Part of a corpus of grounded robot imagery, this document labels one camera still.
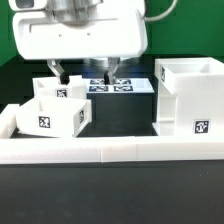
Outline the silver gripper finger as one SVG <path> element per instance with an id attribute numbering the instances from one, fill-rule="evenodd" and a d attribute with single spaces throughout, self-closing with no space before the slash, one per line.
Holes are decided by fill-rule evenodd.
<path id="1" fill-rule="evenodd" d="M 113 84 L 115 80 L 115 73 L 118 69 L 120 58 L 108 59 L 108 70 L 104 73 L 104 83 Z"/>
<path id="2" fill-rule="evenodd" d="M 57 77 L 59 84 L 68 84 L 70 82 L 69 74 L 64 71 L 59 60 L 49 59 L 47 65 Z"/>

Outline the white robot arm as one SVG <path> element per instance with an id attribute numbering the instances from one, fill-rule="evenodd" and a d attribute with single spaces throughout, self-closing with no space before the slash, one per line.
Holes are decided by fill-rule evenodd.
<path id="1" fill-rule="evenodd" d="M 64 59 L 107 59 L 111 83 L 122 58 L 147 48 L 144 0 L 8 0 L 19 54 L 45 60 L 61 84 Z"/>

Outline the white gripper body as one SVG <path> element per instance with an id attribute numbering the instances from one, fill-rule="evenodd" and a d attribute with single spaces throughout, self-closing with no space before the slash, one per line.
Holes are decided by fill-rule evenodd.
<path id="1" fill-rule="evenodd" d="M 45 10 L 18 12 L 13 31 L 27 60 L 138 57 L 148 45 L 145 23 L 134 7 L 98 7 L 84 24 L 58 22 Z"/>

